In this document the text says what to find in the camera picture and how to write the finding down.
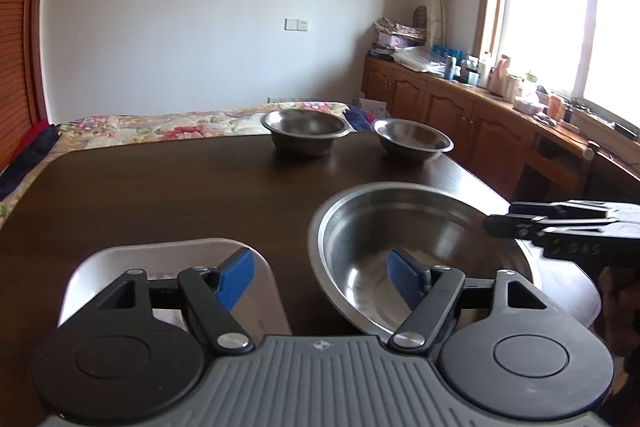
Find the person's right hand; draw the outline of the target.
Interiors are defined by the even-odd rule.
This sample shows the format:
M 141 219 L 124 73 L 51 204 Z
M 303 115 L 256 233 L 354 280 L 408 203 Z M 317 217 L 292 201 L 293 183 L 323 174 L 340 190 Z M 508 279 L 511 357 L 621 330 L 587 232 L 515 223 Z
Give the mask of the person's right hand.
M 639 347 L 634 317 L 639 311 L 639 281 L 628 270 L 605 268 L 599 277 L 600 331 L 613 355 L 628 357 Z

